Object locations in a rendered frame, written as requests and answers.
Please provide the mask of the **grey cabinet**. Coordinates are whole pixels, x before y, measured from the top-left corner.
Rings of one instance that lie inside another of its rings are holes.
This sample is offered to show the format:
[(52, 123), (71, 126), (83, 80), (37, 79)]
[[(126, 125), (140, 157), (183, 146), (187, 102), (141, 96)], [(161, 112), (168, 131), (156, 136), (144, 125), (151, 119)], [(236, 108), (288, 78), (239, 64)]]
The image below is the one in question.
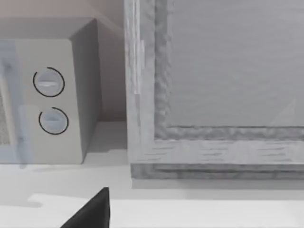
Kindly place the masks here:
[(304, 180), (304, 0), (124, 0), (124, 33), (132, 178)]

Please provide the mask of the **pale round microwave knob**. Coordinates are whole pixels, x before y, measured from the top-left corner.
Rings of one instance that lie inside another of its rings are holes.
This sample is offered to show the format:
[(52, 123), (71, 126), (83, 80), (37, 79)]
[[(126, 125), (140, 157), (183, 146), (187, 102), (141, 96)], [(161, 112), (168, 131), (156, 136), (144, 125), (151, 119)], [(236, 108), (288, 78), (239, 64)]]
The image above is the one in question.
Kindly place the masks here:
[(33, 86), (44, 97), (56, 97), (64, 91), (65, 81), (57, 69), (46, 67), (34, 73)]
[(44, 132), (50, 135), (60, 135), (68, 129), (69, 119), (64, 111), (52, 107), (40, 112), (38, 123)]

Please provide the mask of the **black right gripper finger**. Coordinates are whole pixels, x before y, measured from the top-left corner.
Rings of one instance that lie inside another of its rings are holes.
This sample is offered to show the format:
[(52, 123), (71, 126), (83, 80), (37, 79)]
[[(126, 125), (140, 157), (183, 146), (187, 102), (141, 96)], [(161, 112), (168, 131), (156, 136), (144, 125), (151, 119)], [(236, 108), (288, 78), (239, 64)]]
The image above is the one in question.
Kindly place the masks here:
[(60, 228), (110, 228), (109, 187), (102, 188)]

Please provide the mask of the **pale microwave oven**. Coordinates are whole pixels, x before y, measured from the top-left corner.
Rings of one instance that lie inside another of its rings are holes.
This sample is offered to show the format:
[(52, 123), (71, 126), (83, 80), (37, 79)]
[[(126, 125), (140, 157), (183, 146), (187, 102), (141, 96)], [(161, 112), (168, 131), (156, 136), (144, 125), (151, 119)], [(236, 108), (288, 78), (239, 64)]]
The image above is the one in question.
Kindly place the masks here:
[[(57, 69), (64, 91), (44, 97), (33, 75)], [(60, 135), (44, 132), (40, 112), (61, 109)], [(0, 19), (0, 164), (81, 164), (101, 109), (97, 22), (92, 18)]]

